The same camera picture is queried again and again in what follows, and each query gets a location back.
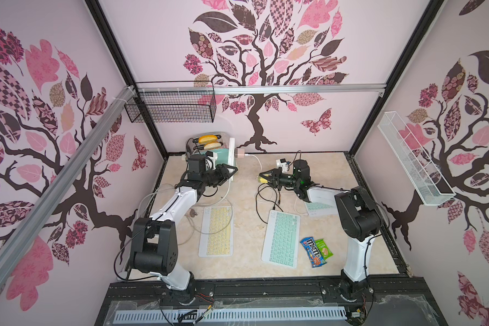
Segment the blue candy bag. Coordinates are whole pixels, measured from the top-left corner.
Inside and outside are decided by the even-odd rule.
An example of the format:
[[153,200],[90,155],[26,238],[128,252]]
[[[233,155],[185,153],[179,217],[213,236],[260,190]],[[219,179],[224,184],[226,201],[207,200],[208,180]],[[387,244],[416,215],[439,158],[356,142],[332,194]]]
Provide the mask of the blue candy bag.
[[322,267],[326,264],[326,260],[313,237],[303,238],[300,244],[304,247],[313,268]]

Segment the aluminium rail wall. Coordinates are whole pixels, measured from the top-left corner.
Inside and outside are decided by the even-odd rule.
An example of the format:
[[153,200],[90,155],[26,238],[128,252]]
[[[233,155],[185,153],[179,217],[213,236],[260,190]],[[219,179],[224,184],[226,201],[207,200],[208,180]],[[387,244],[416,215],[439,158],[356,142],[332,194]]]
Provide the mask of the aluminium rail wall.
[[255,95],[255,94],[297,94],[297,93],[344,93],[377,92],[384,93],[386,84],[335,84],[298,86],[225,86],[225,87],[149,87],[140,85],[139,92],[210,92],[214,95]]
[[33,244],[43,225],[63,200],[72,183],[78,178],[111,126],[122,114],[124,103],[135,95],[135,91],[134,86],[126,86],[115,96],[114,101],[101,116],[96,127],[87,135],[83,143],[77,148],[77,152],[73,154],[57,175],[55,181],[50,184],[27,217],[20,222],[9,240],[0,248],[0,289]]

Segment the green snack packet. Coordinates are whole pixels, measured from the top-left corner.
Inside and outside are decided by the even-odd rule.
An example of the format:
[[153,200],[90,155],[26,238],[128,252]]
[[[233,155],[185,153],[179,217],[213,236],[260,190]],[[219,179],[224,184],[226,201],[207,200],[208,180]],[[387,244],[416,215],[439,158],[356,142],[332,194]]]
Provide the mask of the green snack packet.
[[324,260],[327,260],[334,255],[323,239],[317,239],[315,240],[315,243]]

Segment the aluminium rail left wall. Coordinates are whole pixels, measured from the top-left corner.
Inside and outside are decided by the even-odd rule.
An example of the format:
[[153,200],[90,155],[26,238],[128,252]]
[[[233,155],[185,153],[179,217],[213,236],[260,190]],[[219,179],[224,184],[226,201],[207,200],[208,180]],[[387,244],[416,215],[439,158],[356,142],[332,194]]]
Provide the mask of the aluminium rail left wall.
[[122,114],[124,103],[135,95],[135,91],[134,86],[126,86],[115,96],[114,101],[101,116],[96,127],[87,135],[83,143],[77,148],[77,152],[73,154],[57,175],[55,181],[50,184],[27,217],[20,222],[9,240],[0,248],[0,289],[33,244],[43,225],[63,200],[72,183],[78,178],[111,126]]

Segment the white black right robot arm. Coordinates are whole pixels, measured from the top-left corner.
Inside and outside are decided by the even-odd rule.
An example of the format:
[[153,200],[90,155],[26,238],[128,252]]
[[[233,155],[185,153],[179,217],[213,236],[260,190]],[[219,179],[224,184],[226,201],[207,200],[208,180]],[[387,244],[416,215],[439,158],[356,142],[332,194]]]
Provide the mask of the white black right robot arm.
[[259,177],[277,190],[283,187],[292,190],[304,202],[337,208],[342,229],[349,238],[338,291],[343,300],[348,302],[355,302],[361,295],[369,293],[372,245],[379,236],[384,219],[368,191],[361,186],[350,190],[321,186],[312,181],[311,169],[307,161],[302,159],[293,161],[290,173],[277,167],[261,172]]

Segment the yellow wireless keyboard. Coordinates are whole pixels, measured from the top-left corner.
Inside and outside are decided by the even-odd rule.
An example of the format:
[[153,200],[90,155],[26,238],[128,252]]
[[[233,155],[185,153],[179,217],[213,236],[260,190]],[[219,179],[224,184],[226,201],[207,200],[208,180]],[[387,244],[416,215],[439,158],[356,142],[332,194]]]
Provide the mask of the yellow wireless keyboard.
[[233,206],[205,207],[200,231],[200,258],[230,257],[234,244]]

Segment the white power strip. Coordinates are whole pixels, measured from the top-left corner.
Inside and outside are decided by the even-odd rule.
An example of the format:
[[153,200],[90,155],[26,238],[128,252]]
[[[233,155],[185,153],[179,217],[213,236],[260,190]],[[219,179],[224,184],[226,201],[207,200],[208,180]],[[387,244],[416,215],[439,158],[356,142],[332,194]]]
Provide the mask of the white power strip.
[[228,165],[236,167],[236,139],[234,137],[229,138]]

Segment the green wireless keyboard centre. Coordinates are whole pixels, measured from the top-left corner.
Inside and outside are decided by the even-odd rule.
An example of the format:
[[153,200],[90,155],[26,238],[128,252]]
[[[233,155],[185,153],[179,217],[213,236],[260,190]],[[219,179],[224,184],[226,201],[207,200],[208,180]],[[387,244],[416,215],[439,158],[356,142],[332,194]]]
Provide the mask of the green wireless keyboard centre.
[[297,267],[297,246],[300,236],[299,215],[271,210],[262,250],[262,262]]

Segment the mint green toaster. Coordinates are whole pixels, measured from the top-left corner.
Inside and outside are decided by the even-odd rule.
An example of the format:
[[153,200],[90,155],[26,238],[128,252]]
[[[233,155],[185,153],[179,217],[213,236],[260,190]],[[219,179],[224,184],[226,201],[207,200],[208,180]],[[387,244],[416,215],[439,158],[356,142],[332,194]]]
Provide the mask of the mint green toaster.
[[228,164],[228,133],[213,132],[190,137],[186,142],[186,153],[183,159],[187,161],[193,154],[205,154],[208,151],[218,154],[217,164]]

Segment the green wireless keyboard right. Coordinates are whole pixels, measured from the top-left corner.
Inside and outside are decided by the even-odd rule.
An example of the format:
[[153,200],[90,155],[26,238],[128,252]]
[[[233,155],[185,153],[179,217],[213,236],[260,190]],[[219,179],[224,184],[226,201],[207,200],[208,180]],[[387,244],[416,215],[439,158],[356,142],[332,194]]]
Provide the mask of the green wireless keyboard right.
[[309,217],[324,217],[338,214],[338,209],[334,205],[319,202],[305,202],[304,204]]

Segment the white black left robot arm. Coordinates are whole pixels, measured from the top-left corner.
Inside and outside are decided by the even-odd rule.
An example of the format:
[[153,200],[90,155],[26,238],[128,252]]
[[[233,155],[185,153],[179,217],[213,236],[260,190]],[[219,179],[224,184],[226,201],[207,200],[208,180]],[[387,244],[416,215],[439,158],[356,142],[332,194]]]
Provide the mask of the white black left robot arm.
[[129,266],[160,278],[171,290],[187,290],[194,276],[177,262],[176,223],[201,199],[208,187],[224,185],[237,171],[235,166],[216,164],[207,154],[190,156],[172,198],[156,214],[135,222]]

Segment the aluminium rail back wall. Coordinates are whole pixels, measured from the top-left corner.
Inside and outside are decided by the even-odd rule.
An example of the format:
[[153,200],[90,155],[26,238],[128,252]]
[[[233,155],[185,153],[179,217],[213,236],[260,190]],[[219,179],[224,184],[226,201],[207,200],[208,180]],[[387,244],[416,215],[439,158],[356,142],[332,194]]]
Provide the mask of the aluminium rail back wall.
[[140,85],[139,92],[210,92],[214,95],[255,95],[255,94],[297,94],[297,93],[344,93],[377,92],[384,93],[386,84],[335,84],[298,86],[225,86],[225,87],[149,87]]

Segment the green wireless keyboard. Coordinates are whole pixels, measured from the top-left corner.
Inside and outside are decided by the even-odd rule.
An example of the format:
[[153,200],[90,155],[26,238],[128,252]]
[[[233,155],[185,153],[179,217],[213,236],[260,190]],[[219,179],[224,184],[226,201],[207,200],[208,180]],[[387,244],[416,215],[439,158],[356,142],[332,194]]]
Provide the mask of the green wireless keyboard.
[[309,217],[324,217],[338,214],[338,209],[334,205],[319,202],[305,202],[304,204]]
[[300,236],[299,215],[271,210],[262,250],[262,262],[297,267],[297,246]]

